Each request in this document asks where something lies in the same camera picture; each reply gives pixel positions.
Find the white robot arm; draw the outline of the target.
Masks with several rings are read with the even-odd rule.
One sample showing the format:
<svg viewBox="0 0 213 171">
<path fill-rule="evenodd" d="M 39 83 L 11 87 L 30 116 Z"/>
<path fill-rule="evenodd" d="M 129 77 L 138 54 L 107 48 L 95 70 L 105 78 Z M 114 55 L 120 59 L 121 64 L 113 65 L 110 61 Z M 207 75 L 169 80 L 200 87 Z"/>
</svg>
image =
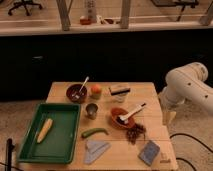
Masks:
<svg viewBox="0 0 213 171">
<path fill-rule="evenodd" d="M 158 94 L 164 125 L 171 123 L 176 116 L 174 108 L 186 99 L 213 115 L 213 88 L 205 84 L 207 78 L 207 67 L 200 62 L 174 68 L 166 74 L 166 86 Z"/>
</svg>

